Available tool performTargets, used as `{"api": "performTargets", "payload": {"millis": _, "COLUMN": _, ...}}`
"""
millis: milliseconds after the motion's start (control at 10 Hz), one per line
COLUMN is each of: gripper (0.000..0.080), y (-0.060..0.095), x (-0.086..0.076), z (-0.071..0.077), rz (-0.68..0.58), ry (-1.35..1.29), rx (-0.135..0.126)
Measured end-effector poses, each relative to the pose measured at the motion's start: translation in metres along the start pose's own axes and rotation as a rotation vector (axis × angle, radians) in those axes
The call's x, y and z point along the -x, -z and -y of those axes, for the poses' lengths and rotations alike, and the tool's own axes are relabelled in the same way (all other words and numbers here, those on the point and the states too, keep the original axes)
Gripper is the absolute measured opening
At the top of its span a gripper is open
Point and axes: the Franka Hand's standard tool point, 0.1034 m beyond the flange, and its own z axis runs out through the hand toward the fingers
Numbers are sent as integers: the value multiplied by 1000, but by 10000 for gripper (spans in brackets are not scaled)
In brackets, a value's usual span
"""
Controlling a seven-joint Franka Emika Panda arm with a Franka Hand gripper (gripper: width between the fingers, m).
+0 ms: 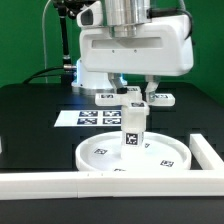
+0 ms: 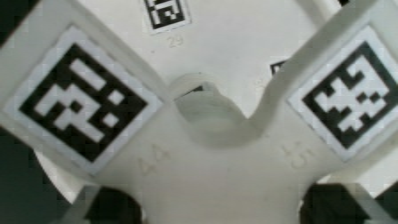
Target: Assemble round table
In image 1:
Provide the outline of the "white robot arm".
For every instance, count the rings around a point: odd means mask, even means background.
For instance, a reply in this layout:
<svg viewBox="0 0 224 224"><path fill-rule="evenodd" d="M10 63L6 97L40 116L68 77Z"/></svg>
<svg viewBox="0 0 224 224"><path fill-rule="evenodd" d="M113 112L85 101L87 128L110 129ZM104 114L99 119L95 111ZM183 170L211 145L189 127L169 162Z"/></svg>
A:
<svg viewBox="0 0 224 224"><path fill-rule="evenodd" d="M189 12L153 8L150 0L97 0L77 15L77 24L81 57L74 88L110 92L125 84L123 74L144 75L148 104L175 103L156 89L160 76L180 76L193 67Z"/></svg>

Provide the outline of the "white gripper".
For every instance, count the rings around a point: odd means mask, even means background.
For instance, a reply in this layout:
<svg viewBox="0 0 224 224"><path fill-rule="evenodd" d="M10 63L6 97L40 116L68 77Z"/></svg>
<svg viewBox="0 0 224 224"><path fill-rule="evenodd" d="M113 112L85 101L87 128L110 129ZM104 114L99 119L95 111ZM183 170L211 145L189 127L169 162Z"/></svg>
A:
<svg viewBox="0 0 224 224"><path fill-rule="evenodd" d="M193 67L189 30L186 15L153 18L138 25L137 34L131 38L112 38L107 27L83 29L81 60L88 71L109 73L110 93L127 92L119 73L149 75L145 77L145 95L152 103L159 76L180 76Z"/></svg>

